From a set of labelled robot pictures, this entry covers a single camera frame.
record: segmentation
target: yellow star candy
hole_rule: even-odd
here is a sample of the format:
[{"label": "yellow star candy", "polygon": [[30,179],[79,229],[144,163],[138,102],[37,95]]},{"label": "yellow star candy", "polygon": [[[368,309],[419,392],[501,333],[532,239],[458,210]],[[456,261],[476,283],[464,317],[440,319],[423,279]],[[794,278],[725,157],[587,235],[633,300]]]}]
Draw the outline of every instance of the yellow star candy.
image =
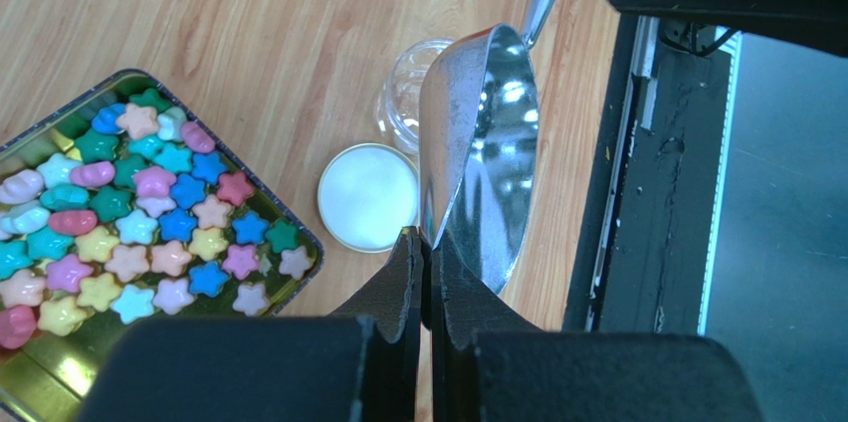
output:
[{"label": "yellow star candy", "polygon": [[78,236],[76,243],[80,261],[105,263],[111,259],[111,249],[117,246],[120,240],[111,235],[106,227],[98,226],[89,233]]},{"label": "yellow star candy", "polygon": [[218,253],[226,250],[227,246],[229,243],[224,239],[221,228],[198,229],[191,232],[188,252],[199,256],[203,261],[212,261],[218,257]]},{"label": "yellow star candy", "polygon": [[76,296],[65,296],[60,300],[45,301],[41,304],[41,316],[38,329],[66,336],[77,330],[89,313],[77,307]]},{"label": "yellow star candy", "polygon": [[80,295],[77,304],[84,308],[94,308],[99,312],[108,309],[108,305],[120,296],[122,291],[114,281],[112,273],[103,273],[96,278],[80,281]]}]

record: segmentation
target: blue star candy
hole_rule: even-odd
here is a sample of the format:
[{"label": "blue star candy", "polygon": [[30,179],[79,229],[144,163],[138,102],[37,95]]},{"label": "blue star candy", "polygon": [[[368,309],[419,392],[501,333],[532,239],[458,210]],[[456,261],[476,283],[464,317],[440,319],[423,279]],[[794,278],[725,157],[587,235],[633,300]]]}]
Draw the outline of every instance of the blue star candy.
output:
[{"label": "blue star candy", "polygon": [[177,202],[177,206],[187,210],[206,199],[206,183],[183,173],[171,187],[171,198]]},{"label": "blue star candy", "polygon": [[195,295],[206,295],[209,298],[215,298],[221,294],[224,283],[229,278],[214,261],[188,270],[188,277],[191,279],[188,292]]},{"label": "blue star candy", "polygon": [[236,243],[240,245],[247,245],[248,243],[261,245],[265,240],[268,222],[251,210],[245,216],[233,221],[233,229],[236,230]]},{"label": "blue star candy", "polygon": [[197,228],[197,218],[178,208],[160,216],[159,227],[162,241],[179,240],[188,243],[191,241],[191,232]]},{"label": "blue star candy", "polygon": [[199,178],[209,184],[217,185],[218,178],[221,173],[227,171],[227,165],[221,161],[221,154],[217,151],[212,153],[195,153],[191,157],[194,163],[194,169],[191,170],[191,176]]}]

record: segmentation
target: silver scoop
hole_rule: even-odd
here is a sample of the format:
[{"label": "silver scoop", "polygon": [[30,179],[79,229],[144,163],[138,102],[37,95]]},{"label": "silver scoop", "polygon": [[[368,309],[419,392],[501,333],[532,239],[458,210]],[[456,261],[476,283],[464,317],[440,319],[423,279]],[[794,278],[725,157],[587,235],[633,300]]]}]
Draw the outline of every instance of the silver scoop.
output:
[{"label": "silver scoop", "polygon": [[538,93],[530,62],[554,0],[529,0],[524,31],[499,24],[453,43],[421,88],[419,219],[432,249],[447,248],[499,293],[530,219]]}]

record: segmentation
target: gold tin tray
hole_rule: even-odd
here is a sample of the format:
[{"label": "gold tin tray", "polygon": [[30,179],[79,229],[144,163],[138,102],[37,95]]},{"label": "gold tin tray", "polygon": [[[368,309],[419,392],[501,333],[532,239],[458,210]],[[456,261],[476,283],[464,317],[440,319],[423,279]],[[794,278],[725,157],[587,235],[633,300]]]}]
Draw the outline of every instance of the gold tin tray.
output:
[{"label": "gold tin tray", "polygon": [[[257,248],[257,254],[263,262],[264,274],[254,272],[245,280],[248,283],[265,283],[271,305],[263,316],[275,315],[320,269],[323,262],[323,248],[320,242],[196,115],[160,81],[144,71],[127,69],[117,72],[0,147],[0,181],[23,168],[35,168],[56,152],[80,159],[79,151],[74,148],[74,139],[91,127],[90,122],[98,111],[114,103],[125,103],[129,96],[151,88],[157,89],[174,106],[181,107],[189,121],[197,121],[217,143],[217,151],[221,153],[229,170],[244,171],[256,187],[255,193],[245,204],[234,210],[230,221],[248,210],[253,210],[267,221],[283,219],[298,228],[298,243],[307,249],[308,256],[314,262],[302,279],[298,281],[279,274],[276,268],[280,263],[280,255],[273,253],[270,245],[265,242]],[[125,146],[125,142],[122,141],[120,145]],[[121,147],[118,149],[118,157],[125,152],[125,148]],[[2,211],[8,211],[9,208],[9,205],[0,204]],[[234,242],[232,228],[226,229],[224,234],[229,243]],[[32,269],[36,273],[43,272],[49,262],[50,260],[37,261]],[[189,267],[200,263],[201,260],[195,258]],[[140,284],[155,288],[163,277],[160,274],[148,273],[141,277]],[[179,315],[243,316],[232,309],[238,285],[238,281],[230,278],[218,297],[198,296],[194,304],[186,307]],[[173,316],[157,312],[152,317]],[[127,328],[128,325],[123,325],[116,313],[106,311],[94,314],[68,336],[58,337],[49,332],[37,331],[20,349],[0,349],[0,402],[7,411],[24,420],[72,420],[94,383],[110,348]]]}]

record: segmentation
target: wood grain surface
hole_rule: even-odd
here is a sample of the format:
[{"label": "wood grain surface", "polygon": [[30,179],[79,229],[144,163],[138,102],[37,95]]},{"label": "wood grain surface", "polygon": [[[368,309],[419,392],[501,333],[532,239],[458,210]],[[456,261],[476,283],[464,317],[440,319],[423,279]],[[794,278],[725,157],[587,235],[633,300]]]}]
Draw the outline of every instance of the wood grain surface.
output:
[{"label": "wood grain surface", "polygon": [[[525,2],[0,0],[0,140],[119,69],[151,72],[324,243],[323,270],[284,312],[324,315],[387,257],[355,253],[327,233],[316,205],[324,167],[348,146],[380,141],[375,98],[401,52],[426,38],[518,26]],[[562,321],[617,23],[604,0],[558,0],[532,51],[536,190],[503,298],[545,329]],[[429,365],[426,345],[421,358]],[[428,377],[422,370],[422,419]]]}]

